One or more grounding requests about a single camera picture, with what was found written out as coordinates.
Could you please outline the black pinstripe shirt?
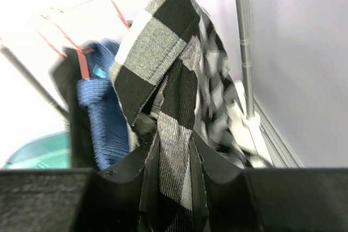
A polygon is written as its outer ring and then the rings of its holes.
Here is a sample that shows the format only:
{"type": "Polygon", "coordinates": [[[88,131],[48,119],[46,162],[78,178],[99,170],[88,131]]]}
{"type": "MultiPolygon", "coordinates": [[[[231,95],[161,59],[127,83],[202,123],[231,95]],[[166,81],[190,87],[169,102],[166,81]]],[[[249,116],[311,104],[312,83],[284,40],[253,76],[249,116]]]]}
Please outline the black pinstripe shirt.
{"type": "Polygon", "coordinates": [[[98,170],[87,111],[79,105],[77,83],[82,79],[77,51],[64,47],[65,57],[51,72],[53,81],[69,108],[71,166],[98,170]]]}

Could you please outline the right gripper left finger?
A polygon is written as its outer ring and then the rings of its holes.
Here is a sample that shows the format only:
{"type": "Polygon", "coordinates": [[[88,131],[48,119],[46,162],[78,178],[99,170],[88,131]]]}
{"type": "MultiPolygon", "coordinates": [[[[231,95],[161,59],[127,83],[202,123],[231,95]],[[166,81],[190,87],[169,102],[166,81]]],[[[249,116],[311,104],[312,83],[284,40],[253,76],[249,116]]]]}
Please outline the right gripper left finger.
{"type": "Polygon", "coordinates": [[[137,231],[158,230],[159,145],[156,136],[100,172],[106,181],[107,203],[128,217],[134,212],[137,231]]]}

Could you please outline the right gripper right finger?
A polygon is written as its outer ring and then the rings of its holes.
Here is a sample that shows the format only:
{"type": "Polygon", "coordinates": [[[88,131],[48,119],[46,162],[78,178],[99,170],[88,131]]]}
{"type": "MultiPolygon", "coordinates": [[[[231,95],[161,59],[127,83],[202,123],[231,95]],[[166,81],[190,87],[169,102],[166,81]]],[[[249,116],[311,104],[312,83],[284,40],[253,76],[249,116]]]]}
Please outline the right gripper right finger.
{"type": "Polygon", "coordinates": [[[194,231],[244,231],[241,169],[196,131],[190,138],[190,167],[194,231]]]}

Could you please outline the pink hanger right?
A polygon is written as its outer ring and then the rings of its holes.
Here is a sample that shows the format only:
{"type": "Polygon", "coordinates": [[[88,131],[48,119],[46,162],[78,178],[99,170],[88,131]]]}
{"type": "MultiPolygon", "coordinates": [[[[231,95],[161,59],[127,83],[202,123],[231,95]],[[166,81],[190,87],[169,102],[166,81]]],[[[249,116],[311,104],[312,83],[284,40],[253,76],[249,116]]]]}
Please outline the pink hanger right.
{"type": "Polygon", "coordinates": [[[122,11],[120,10],[120,8],[117,6],[116,2],[114,0],[110,0],[113,7],[115,8],[116,12],[117,12],[117,16],[118,18],[121,20],[121,22],[123,23],[123,25],[129,29],[131,26],[129,25],[128,21],[125,19],[122,11]]]}

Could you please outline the black white checkered shirt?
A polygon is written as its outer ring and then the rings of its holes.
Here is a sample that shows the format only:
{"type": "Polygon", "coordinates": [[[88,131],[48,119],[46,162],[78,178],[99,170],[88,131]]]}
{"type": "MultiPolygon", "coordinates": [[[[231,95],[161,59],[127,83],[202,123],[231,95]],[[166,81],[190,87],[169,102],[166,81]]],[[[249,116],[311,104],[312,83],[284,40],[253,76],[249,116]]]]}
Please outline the black white checkered shirt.
{"type": "Polygon", "coordinates": [[[244,231],[259,231],[243,169],[268,165],[239,148],[229,110],[239,98],[224,46],[195,0],[150,0],[109,70],[129,130],[139,143],[159,136],[157,231],[194,231],[190,138],[241,169],[244,231]]]}

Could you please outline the teal plastic basin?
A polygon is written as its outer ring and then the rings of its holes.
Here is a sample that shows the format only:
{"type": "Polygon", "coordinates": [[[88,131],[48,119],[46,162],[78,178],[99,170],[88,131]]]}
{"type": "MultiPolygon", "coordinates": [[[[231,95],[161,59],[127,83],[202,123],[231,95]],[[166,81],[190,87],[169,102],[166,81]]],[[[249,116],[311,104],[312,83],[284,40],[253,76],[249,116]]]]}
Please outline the teal plastic basin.
{"type": "Polygon", "coordinates": [[[41,137],[14,152],[5,162],[5,169],[71,168],[71,145],[68,132],[41,137]]]}

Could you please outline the blue checkered shirt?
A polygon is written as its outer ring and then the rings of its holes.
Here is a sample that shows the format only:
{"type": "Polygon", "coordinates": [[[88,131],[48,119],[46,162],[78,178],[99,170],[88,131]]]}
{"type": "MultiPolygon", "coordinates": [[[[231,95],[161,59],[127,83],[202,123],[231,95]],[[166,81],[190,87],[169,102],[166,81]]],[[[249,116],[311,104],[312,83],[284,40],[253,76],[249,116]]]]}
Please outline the blue checkered shirt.
{"type": "Polygon", "coordinates": [[[79,104],[87,109],[97,167],[104,170],[129,154],[127,123],[112,87],[109,67],[119,50],[111,39],[92,42],[86,54],[89,80],[79,80],[79,104]]]}

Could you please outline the pink hanger left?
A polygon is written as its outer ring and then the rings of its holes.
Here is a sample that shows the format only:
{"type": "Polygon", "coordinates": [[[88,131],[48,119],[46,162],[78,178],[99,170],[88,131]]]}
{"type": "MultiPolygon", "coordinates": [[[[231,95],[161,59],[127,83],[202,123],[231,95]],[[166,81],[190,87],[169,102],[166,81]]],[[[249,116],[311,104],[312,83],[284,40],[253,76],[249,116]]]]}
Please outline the pink hanger left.
{"type": "Polygon", "coordinates": [[[44,40],[44,42],[52,49],[54,50],[60,58],[65,59],[66,55],[63,53],[62,49],[60,47],[57,47],[54,45],[41,31],[38,29],[35,29],[35,31],[38,33],[38,35],[44,40]]]}

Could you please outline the metal clothes rack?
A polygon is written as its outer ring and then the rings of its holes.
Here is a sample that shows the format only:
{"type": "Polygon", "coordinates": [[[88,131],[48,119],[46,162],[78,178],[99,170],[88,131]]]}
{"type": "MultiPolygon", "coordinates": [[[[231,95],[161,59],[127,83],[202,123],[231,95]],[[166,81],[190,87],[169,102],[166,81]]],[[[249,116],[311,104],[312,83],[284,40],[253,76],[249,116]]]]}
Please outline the metal clothes rack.
{"type": "MultiPolygon", "coordinates": [[[[237,9],[243,81],[235,83],[236,92],[240,100],[241,113],[238,114],[237,109],[233,109],[231,131],[240,149],[256,154],[259,158],[263,158],[267,163],[271,164],[271,155],[262,132],[261,117],[254,108],[250,49],[250,0],[235,0],[235,3],[237,9]]],[[[57,103],[17,56],[3,43],[1,44],[1,53],[66,122],[68,116],[67,111],[57,103]]]]}

